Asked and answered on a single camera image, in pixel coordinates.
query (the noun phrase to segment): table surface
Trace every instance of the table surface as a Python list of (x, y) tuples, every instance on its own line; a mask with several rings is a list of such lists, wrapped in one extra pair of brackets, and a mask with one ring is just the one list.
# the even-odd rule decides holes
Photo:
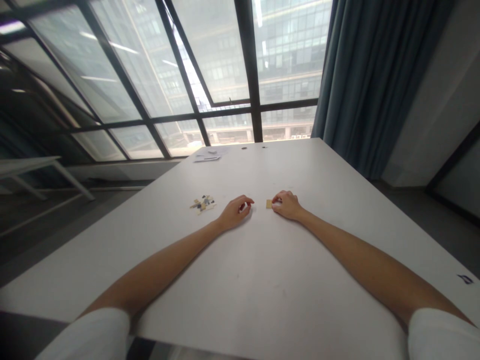
[[(280, 190), (404, 263), (480, 326), (479, 280), (320, 139), (234, 145), (211, 162), (190, 156), (3, 287), (0, 309), (71, 322), (133, 266), (245, 194), (256, 201), (252, 215), (213, 242), (132, 331), (250, 359), (406, 359), (394, 316), (312, 234), (265, 208)], [(197, 215), (189, 207), (202, 195), (218, 206)]]
[(38, 169), (50, 165), (57, 159), (60, 159), (60, 156), (0, 160), (0, 176), (7, 177), (9, 174), (15, 175), (19, 172), (30, 171), (30, 169)]

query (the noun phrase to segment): white paper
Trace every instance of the white paper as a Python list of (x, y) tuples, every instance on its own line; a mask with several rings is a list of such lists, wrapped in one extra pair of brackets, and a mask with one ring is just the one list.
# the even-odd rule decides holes
[(195, 156), (195, 163), (221, 159), (230, 150), (229, 146), (206, 146), (202, 147)]

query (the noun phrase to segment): black window frame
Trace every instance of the black window frame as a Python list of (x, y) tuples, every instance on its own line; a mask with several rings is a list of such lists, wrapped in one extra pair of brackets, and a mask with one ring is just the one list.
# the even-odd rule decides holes
[[(45, 138), (51, 138), (51, 137), (60, 136), (60, 135), (68, 135), (73, 139), (73, 142), (81, 148), (81, 151), (86, 152), (84, 147), (78, 141), (76, 141), (76, 139), (72, 135), (76, 133), (87, 133), (91, 131), (104, 130), (106, 131), (108, 136), (112, 139), (115, 146), (118, 147), (119, 151), (123, 154), (123, 156), (125, 156), (126, 160), (96, 161), (89, 154), (88, 157), (92, 163), (118, 164), (118, 163), (125, 163), (125, 162), (143, 162), (143, 161), (155, 161), (155, 160), (164, 161), (164, 160), (171, 160), (171, 159), (184, 159), (187, 156), (172, 156), (170, 154), (168, 148), (166, 147), (164, 141), (160, 136), (160, 133), (155, 128), (155, 124), (176, 122), (176, 121), (183, 121), (183, 120), (196, 120), (205, 146), (211, 146), (210, 138), (207, 134), (207, 130), (204, 125), (204, 120), (203, 120), (204, 118), (213, 118), (213, 117), (238, 115), (238, 114), (251, 114), (254, 141), (256, 143), (262, 143), (263, 142), (262, 117), (261, 117), (262, 112), (295, 109), (295, 108), (315, 106), (318, 104), (318, 97), (301, 99), (301, 100), (293, 100), (293, 101), (275, 102), (275, 103), (269, 103), (269, 104), (260, 103), (259, 75), (258, 75), (258, 69), (257, 69), (257, 52), (256, 52), (257, 50), (256, 50), (256, 44), (255, 44), (255, 30), (254, 30), (255, 25), (254, 25), (254, 17), (253, 17), (252, 0), (247, 0), (247, 1), (234, 0), (250, 98), (236, 100), (232, 102), (228, 101), (228, 102), (218, 102), (218, 103), (214, 103), (212, 101), (208, 88), (205, 84), (205, 80), (203, 79), (200, 68), (195, 60), (192, 49), (190, 48), (188, 39), (177, 17), (172, 1), (165, 0), (165, 4), (164, 4), (163, 0), (155, 0), (158, 12), (160, 14), (160, 17), (163, 23), (163, 27), (168, 36), (171, 49), (173, 51), (175, 60), (178, 65), (178, 69), (180, 71), (181, 78), (186, 88), (186, 92), (187, 92), (191, 107), (193, 109), (192, 113), (168, 115), (168, 116), (161, 116), (161, 117), (151, 117), (149, 115), (149, 112), (147, 111), (145, 105), (143, 104), (139, 94), (137, 93), (137, 90), (135, 89), (135, 86), (132, 80), (130, 79), (128, 73), (126, 72), (120, 58), (118, 57), (118, 55), (116, 54), (112, 46), (110, 45), (107, 34), (103, 29), (95, 12), (93, 11), (90, 0), (46, 0), (38, 3), (34, 3), (32, 5), (24, 6), (24, 7), (19, 7), (14, 3), (13, 0), (5, 0), (5, 2), (10, 6), (11, 10), (0, 14), (0, 23), (3, 23), (7, 20), (11, 21), (12, 19), (19, 20), (24, 23), (24, 25), (26, 26), (26, 29), (11, 35), (1, 36), (0, 51), (2, 51), (6, 55), (8, 55), (11, 59), (16, 61), (19, 64), (19, 66), (22, 67), (23, 70), (36, 76), (37, 78), (42, 80), (44, 83), (46, 83), (49, 87), (52, 87), (53, 89), (55, 89), (55, 87), (52, 86), (49, 83), (49, 81), (47, 81), (38, 73), (36, 73), (34, 69), (31, 69), (28, 66), (24, 65), (18, 58), (16, 58), (13, 54), (11, 54), (9, 51), (7, 51), (3, 47), (3, 45), (16, 42), (19, 40), (28, 39), (28, 38), (34, 39), (38, 43), (38, 45), (42, 48), (42, 50), (46, 53), (46, 55), (50, 58), (53, 64), (58, 68), (58, 70), (67, 80), (69, 85), (78, 94), (80, 99), (85, 103), (88, 110), (93, 114), (94, 120), (99, 124), (99, 125), (84, 126), (84, 127), (63, 128), (63, 129), (49, 131), (49, 132), (37, 133), (35, 135), (40, 137), (45, 137)], [(98, 39), (98, 42), (101, 48), (103, 49), (106, 57), (108, 58), (116, 74), (118, 75), (122, 85), (124, 86), (133, 104), (135, 105), (138, 113), (140, 114), (141, 119), (112, 122), (112, 123), (102, 122), (101, 118), (97, 115), (96, 111), (93, 109), (88, 99), (82, 94), (82, 92), (79, 90), (77, 85), (72, 81), (69, 74), (62, 66), (61, 62), (55, 57), (55, 55), (49, 49), (48, 42), (42, 39), (30, 25), (29, 20), (31, 20), (34, 17), (45, 15), (46, 13), (49, 13), (49, 12), (61, 10), (69, 6), (77, 6), (80, 9), (82, 15), (84, 16), (88, 25), (92, 29), (93, 34)], [(187, 72), (185, 70), (184, 63), (182, 61), (180, 50), (175, 40), (173, 29), (170, 25), (169, 14), (171, 15), (173, 23), (177, 28), (178, 34), (180, 35), (183, 41), (183, 44), (190, 57), (192, 65), (198, 75), (200, 83), (210, 102), (210, 106), (212, 108), (217, 108), (217, 107), (224, 107), (224, 106), (230, 106), (230, 105), (249, 104), (248, 106), (229, 108), (229, 109), (217, 109), (217, 110), (205, 111), (205, 112), (202, 112), (199, 110), (199, 107), (194, 97), (194, 93), (192, 91), (192, 87), (190, 85), (190, 82), (187, 76)], [(148, 128), (153, 139), (155, 140), (156, 145), (162, 152), (163, 157), (132, 159), (128, 155), (128, 152), (126, 151), (126, 149), (117, 141), (115, 136), (113, 136), (113, 134), (110, 132), (110, 129), (128, 128), (128, 127), (139, 126), (139, 125), (143, 125)]]

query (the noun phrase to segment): blue curtain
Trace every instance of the blue curtain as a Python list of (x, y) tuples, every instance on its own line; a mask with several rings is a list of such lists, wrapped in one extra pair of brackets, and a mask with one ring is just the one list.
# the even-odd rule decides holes
[(453, 4), (333, 0), (311, 137), (379, 179)]

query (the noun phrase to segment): small parts pile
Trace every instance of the small parts pile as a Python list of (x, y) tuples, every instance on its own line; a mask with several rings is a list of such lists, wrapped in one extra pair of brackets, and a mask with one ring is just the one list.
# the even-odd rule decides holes
[(198, 201), (198, 199), (195, 199), (193, 202), (194, 204), (190, 206), (190, 209), (195, 208), (197, 215), (200, 215), (202, 211), (213, 209), (215, 205), (217, 205), (215, 203), (214, 198), (211, 197), (210, 195), (203, 195), (201, 197), (201, 201)]

